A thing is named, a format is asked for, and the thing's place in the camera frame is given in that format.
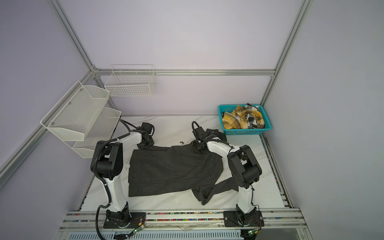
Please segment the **dark grey pinstriped shirt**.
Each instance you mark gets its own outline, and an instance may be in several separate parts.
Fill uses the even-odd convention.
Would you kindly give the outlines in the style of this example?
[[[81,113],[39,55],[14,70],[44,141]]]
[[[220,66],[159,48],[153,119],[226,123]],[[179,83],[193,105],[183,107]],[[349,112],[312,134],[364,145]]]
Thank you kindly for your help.
[[[239,190],[233,178],[218,181],[223,171],[220,155],[208,150],[197,152],[193,144],[134,150],[129,167],[129,197],[191,190],[206,205],[216,194]]]

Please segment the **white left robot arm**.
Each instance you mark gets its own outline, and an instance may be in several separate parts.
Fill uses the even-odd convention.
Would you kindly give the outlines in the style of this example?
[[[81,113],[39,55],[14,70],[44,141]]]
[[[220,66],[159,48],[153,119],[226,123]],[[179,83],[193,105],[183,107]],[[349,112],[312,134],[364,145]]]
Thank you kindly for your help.
[[[104,229],[136,229],[144,225],[145,213],[131,214],[121,183],[124,151],[137,146],[140,150],[154,144],[152,136],[135,130],[107,141],[98,141],[92,158],[91,171],[101,181],[108,203],[98,209],[106,210]]]

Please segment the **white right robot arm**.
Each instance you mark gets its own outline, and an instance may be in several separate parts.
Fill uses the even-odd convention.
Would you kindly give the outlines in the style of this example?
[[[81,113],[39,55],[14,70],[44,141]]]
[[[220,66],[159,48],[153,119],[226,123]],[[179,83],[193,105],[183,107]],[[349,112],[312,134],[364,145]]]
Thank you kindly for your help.
[[[221,140],[214,131],[205,131],[202,127],[193,128],[197,150],[208,150],[218,154],[227,161],[232,179],[239,186],[239,200],[234,211],[225,211],[226,227],[255,227],[260,230],[264,226],[262,213],[253,203],[253,184],[259,181],[262,168],[252,149],[247,146],[234,146]]]

